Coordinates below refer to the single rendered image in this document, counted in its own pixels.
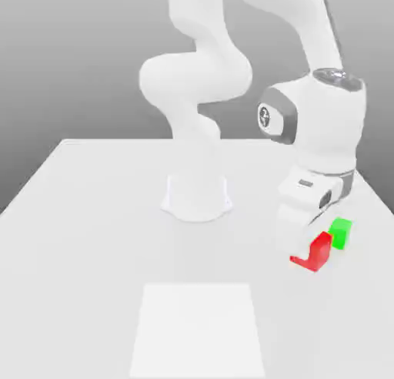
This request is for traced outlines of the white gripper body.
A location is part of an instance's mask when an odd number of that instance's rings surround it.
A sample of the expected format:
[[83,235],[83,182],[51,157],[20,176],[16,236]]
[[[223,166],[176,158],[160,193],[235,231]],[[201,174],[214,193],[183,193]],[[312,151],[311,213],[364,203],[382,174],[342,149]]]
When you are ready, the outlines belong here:
[[308,257],[325,210],[309,210],[280,200],[275,214],[275,245],[289,256]]

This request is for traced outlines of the small red cube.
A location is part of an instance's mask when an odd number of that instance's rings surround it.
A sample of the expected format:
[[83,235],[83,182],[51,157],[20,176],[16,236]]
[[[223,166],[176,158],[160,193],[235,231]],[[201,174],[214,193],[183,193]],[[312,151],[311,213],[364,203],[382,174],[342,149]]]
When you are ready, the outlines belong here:
[[323,231],[309,245],[309,256],[306,260],[291,256],[289,260],[301,267],[319,271],[328,261],[332,245],[332,235]]

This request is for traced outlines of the small green cube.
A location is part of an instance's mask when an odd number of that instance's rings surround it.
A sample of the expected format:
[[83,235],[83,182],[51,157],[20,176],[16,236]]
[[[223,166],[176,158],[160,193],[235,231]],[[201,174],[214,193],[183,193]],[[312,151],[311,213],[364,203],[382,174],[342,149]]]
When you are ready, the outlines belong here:
[[352,221],[336,217],[329,227],[328,234],[332,236],[332,247],[343,250],[348,242]]

